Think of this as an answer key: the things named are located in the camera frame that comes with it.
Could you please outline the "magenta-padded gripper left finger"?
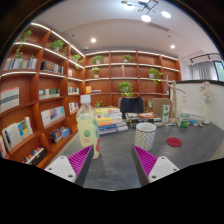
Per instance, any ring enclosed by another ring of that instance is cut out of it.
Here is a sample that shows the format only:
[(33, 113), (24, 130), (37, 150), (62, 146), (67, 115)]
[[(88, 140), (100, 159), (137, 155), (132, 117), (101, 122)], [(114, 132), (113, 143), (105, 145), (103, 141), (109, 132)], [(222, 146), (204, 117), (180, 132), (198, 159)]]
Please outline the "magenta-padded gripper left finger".
[(65, 180), (82, 186), (94, 155), (92, 145), (66, 157), (59, 156), (45, 170)]

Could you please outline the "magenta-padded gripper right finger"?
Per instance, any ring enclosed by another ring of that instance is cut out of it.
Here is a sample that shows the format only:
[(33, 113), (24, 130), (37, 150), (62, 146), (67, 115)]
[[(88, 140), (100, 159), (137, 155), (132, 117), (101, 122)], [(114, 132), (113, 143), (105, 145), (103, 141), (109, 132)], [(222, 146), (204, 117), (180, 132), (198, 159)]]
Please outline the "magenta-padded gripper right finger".
[(179, 171), (167, 157), (156, 157), (138, 146), (133, 146), (132, 157), (142, 186)]

